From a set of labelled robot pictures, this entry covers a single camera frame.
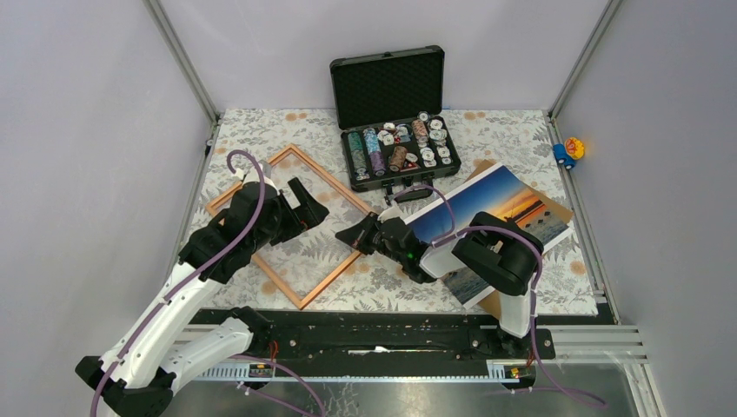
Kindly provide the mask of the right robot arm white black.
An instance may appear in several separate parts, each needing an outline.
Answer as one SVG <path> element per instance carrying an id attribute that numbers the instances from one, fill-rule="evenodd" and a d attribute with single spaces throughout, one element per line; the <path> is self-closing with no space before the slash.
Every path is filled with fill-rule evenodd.
<path id="1" fill-rule="evenodd" d="M 530 233 L 489 213 L 479 212 L 466 228 L 425 242 L 390 208 L 371 212 L 335 238 L 364 254 L 379 253 L 402 267 L 410 280 L 430 283 L 471 272 L 499 298 L 496 316 L 500 350 L 519 358 L 533 346 L 532 291 L 541 276 L 543 244 Z"/>

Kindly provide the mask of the sunset landscape photo print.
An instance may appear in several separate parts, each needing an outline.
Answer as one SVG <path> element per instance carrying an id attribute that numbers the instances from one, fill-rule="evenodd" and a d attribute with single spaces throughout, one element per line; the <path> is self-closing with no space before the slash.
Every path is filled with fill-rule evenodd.
<path id="1" fill-rule="evenodd" d="M 465 228 L 481 211 L 514 222 L 537 238 L 545 250 L 572 234 L 571 212 L 529 187 L 500 163 L 473 175 L 446 198 L 449 207 L 437 200 L 405 219 L 419 240 L 429 243 L 452 226 L 456 230 Z"/>

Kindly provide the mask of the orange wooden picture frame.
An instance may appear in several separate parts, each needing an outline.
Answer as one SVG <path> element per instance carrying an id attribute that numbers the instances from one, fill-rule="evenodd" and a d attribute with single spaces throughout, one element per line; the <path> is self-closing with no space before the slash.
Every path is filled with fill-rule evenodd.
<path id="1" fill-rule="evenodd" d="M 372 208 L 294 144 L 272 156 L 268 164 L 273 183 L 290 201 L 295 200 L 295 194 L 289 191 L 287 181 L 296 177 L 329 210 L 318 227 L 275 247 L 266 245 L 251 258 L 253 265 L 303 309 L 361 256 L 336 240 L 335 232 L 361 220 Z"/>

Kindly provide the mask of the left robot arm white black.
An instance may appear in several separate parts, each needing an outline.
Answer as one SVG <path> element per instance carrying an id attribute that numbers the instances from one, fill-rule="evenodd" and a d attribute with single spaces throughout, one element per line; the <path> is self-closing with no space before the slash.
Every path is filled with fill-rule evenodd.
<path id="1" fill-rule="evenodd" d="M 269 180 L 245 182 L 203 228 L 194 232 L 161 291 L 134 327 L 107 353 L 85 356 L 76 374 L 119 416 L 159 416 L 188 382 L 230 356 L 257 357 L 273 342 L 269 321 L 253 308 L 226 319 L 184 347 L 173 346 L 203 304 L 266 245 L 320 225 L 329 214 L 299 179 L 288 182 L 298 206 Z"/>

